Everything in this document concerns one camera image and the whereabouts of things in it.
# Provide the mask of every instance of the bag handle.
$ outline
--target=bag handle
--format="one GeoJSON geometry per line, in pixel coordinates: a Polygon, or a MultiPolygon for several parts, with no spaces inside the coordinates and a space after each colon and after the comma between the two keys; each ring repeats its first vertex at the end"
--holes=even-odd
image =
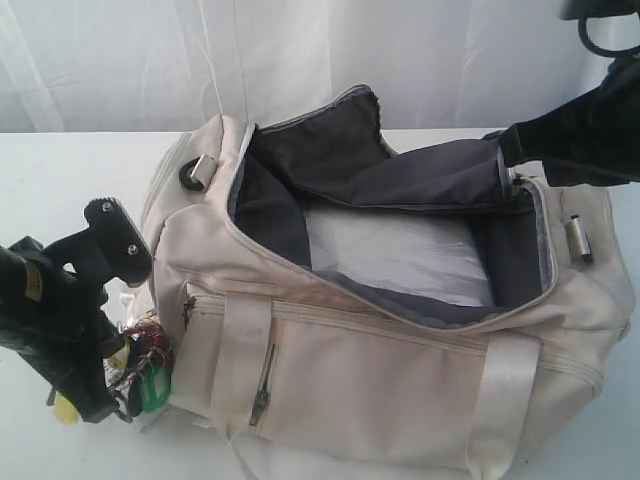
{"type": "Polygon", "coordinates": [[[467,468],[473,480],[498,480],[511,467],[529,408],[540,347],[540,340],[534,337],[511,332],[491,335],[467,439],[467,468]]]}

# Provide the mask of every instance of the beige duffel bag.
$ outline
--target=beige duffel bag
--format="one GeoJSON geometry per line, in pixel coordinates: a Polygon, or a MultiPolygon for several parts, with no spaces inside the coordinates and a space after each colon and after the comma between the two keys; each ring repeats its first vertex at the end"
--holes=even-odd
{"type": "Polygon", "coordinates": [[[170,403],[229,438],[498,479],[600,393],[629,329],[607,192],[505,169],[495,139],[398,155],[379,128],[375,96],[356,87],[266,129],[216,116],[167,152],[143,233],[177,349],[170,403]],[[314,206],[353,219],[323,229],[333,260],[317,260],[314,206]],[[344,267],[342,233],[394,215],[391,236],[464,232],[403,244],[416,227],[344,267]],[[395,256],[428,270],[429,255],[445,260],[431,284],[390,273],[410,269],[395,256]]]}

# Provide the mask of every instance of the white backdrop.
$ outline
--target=white backdrop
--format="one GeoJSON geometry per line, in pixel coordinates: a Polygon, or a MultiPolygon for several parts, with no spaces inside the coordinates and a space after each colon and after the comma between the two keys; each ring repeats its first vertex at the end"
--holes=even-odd
{"type": "MultiPolygon", "coordinates": [[[[379,95],[385,128],[504,126],[603,76],[607,62],[581,46],[558,8],[0,0],[0,131],[189,130],[220,110],[264,125],[355,83],[379,95]]],[[[592,27],[605,45],[627,31],[609,20],[592,27]]]]}

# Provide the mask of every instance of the gray bag lining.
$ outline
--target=gray bag lining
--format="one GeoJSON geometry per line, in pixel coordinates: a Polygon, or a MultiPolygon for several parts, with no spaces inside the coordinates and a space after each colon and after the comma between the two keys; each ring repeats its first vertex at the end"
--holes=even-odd
{"type": "Polygon", "coordinates": [[[451,305],[359,284],[334,271],[316,275],[420,325],[457,328],[540,296],[549,283],[538,200],[504,188],[494,140],[460,140],[393,156],[380,136],[377,99],[366,87],[290,125],[258,130],[242,160],[228,209],[254,241],[311,267],[302,205],[393,209],[467,222],[492,286],[494,306],[451,305]]]}

